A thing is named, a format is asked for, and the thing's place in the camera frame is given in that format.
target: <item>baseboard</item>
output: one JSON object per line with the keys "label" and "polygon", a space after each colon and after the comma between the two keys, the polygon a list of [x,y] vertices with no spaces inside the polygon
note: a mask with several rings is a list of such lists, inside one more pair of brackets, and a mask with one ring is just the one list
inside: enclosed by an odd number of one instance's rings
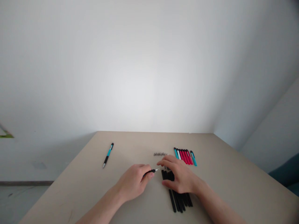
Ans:
{"label": "baseboard", "polygon": [[0,186],[50,186],[53,180],[43,181],[0,181]]}

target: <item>finger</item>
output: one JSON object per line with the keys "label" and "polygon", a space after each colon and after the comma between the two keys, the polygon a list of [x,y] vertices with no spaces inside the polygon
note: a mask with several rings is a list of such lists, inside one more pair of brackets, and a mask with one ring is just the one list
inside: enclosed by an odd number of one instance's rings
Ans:
{"label": "finger", "polygon": [[152,168],[149,164],[147,164],[147,165],[140,167],[139,169],[142,171],[142,175],[144,175],[147,171],[150,171]]}
{"label": "finger", "polygon": [[167,166],[169,169],[171,169],[172,171],[174,171],[174,163],[169,162],[168,160],[161,160],[159,162],[157,162],[157,165],[161,165],[161,166]]}
{"label": "finger", "polygon": [[177,191],[177,184],[174,181],[164,180],[164,181],[162,181],[162,185],[164,185],[165,187],[168,187],[168,188],[170,188],[172,190]]}
{"label": "finger", "polygon": [[173,155],[166,155],[166,156],[163,157],[162,160],[168,160],[170,162],[175,162],[178,159],[176,157],[174,157]]}
{"label": "finger", "polygon": [[141,185],[141,188],[144,190],[147,183],[155,176],[155,174],[153,172],[150,172],[148,174],[146,174],[144,176],[144,178],[142,179],[140,185]]}

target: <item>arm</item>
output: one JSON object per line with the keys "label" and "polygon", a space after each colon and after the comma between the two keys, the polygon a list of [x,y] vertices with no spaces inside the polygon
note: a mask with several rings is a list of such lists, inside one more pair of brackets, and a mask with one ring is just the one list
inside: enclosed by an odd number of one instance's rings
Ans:
{"label": "arm", "polygon": [[119,179],[116,185],[90,209],[77,224],[106,224],[109,223],[123,203],[130,201],[144,192],[147,183],[154,173],[150,171],[150,165],[135,164],[131,166]]}
{"label": "arm", "polygon": [[168,155],[157,165],[169,167],[175,176],[174,181],[164,180],[162,184],[178,193],[194,193],[215,224],[246,224],[227,203],[187,167],[184,161]]}

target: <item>table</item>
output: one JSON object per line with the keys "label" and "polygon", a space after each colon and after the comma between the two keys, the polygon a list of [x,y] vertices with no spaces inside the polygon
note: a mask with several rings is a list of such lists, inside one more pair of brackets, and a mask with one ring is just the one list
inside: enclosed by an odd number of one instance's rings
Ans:
{"label": "table", "polygon": [[[104,169],[111,143],[113,150]],[[75,223],[135,163],[156,163],[174,155],[173,148],[192,150],[205,180],[248,223],[299,223],[299,197],[248,161],[214,134],[97,132],[20,223]],[[159,170],[144,193],[125,203],[110,223],[212,223],[199,200],[173,212]]]}

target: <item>left hand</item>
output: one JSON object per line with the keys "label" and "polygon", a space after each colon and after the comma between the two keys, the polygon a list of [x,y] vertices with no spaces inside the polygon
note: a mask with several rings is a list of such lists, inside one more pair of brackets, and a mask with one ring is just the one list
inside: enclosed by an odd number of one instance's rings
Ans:
{"label": "left hand", "polygon": [[130,201],[144,192],[147,183],[153,178],[150,165],[134,164],[119,179],[113,187],[120,194],[123,203]]}

